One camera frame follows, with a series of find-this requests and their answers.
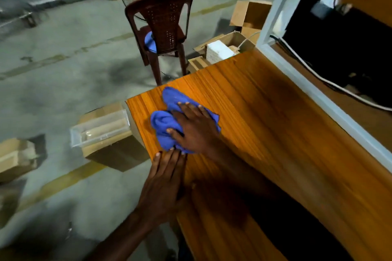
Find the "wooden table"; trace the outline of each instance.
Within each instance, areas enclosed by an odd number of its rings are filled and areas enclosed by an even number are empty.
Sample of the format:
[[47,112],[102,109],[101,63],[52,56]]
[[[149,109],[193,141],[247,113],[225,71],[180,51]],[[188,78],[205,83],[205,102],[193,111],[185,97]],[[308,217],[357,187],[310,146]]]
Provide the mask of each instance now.
[[[150,155],[149,117],[166,85],[127,100]],[[170,82],[221,116],[235,151],[300,202],[355,260],[392,260],[392,175],[260,52],[243,53]],[[196,260],[285,260],[212,161],[190,155],[197,180],[178,221]]]

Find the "brown plastic chair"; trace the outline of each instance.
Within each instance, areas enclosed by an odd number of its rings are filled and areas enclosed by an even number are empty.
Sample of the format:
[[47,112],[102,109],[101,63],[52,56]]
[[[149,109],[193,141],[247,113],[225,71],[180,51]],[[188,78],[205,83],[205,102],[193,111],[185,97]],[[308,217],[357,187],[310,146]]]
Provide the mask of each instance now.
[[[185,61],[184,46],[182,44],[188,35],[189,14],[192,1],[193,0],[136,0],[125,8],[125,15],[135,34],[144,65],[151,65],[157,85],[162,85],[158,61],[159,55],[175,52],[175,56],[179,57],[182,74],[187,74],[187,64]],[[188,5],[187,28],[185,34],[178,24],[184,4]],[[135,24],[135,14],[137,13],[140,13],[148,24],[147,26],[141,27],[139,30]],[[156,53],[150,52],[144,44],[144,38],[150,31],[153,32]]]

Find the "person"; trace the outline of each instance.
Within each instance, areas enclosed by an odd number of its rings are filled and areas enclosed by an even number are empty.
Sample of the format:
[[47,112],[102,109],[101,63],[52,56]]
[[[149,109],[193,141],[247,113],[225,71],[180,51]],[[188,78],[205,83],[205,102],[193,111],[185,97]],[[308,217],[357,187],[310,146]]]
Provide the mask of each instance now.
[[[243,198],[262,231],[288,260],[352,260],[301,204],[234,154],[204,107],[179,106],[182,113],[172,114],[184,134],[173,129],[168,133],[183,148],[205,155],[225,171],[233,186],[246,194]],[[152,229],[168,221],[179,207],[177,195],[186,158],[174,148],[155,155],[135,210],[96,247],[88,261],[126,260]]]

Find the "microfiber towel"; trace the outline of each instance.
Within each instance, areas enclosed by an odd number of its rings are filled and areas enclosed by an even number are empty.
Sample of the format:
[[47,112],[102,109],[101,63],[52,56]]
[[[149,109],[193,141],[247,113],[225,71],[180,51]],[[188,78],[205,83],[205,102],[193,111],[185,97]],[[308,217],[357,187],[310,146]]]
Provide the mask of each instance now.
[[[156,131],[156,137],[164,150],[169,150],[172,147],[176,147],[185,153],[192,154],[191,151],[184,149],[181,147],[170,134],[166,132],[168,128],[173,128],[180,133],[184,133],[180,124],[176,121],[173,115],[170,113],[171,111],[181,111],[178,103],[186,103],[189,102],[194,106],[198,106],[199,104],[190,99],[185,94],[181,93],[179,90],[174,89],[172,87],[166,87],[162,92],[162,99],[167,106],[167,111],[154,111],[151,115],[151,125]],[[221,127],[218,126],[219,115],[214,114],[209,109],[206,109],[210,114],[211,118],[215,121],[216,128],[220,132]]]

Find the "chair backrest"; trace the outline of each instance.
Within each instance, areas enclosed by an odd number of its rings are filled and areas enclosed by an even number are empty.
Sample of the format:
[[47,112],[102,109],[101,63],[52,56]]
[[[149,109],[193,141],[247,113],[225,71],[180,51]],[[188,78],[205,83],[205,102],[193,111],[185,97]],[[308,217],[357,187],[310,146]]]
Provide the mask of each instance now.
[[188,35],[190,7],[193,0],[136,0],[125,8],[125,15],[130,22],[136,39],[138,39],[135,14],[140,13],[150,26],[158,54],[177,50],[178,22],[184,4],[188,5],[187,27],[185,38]]

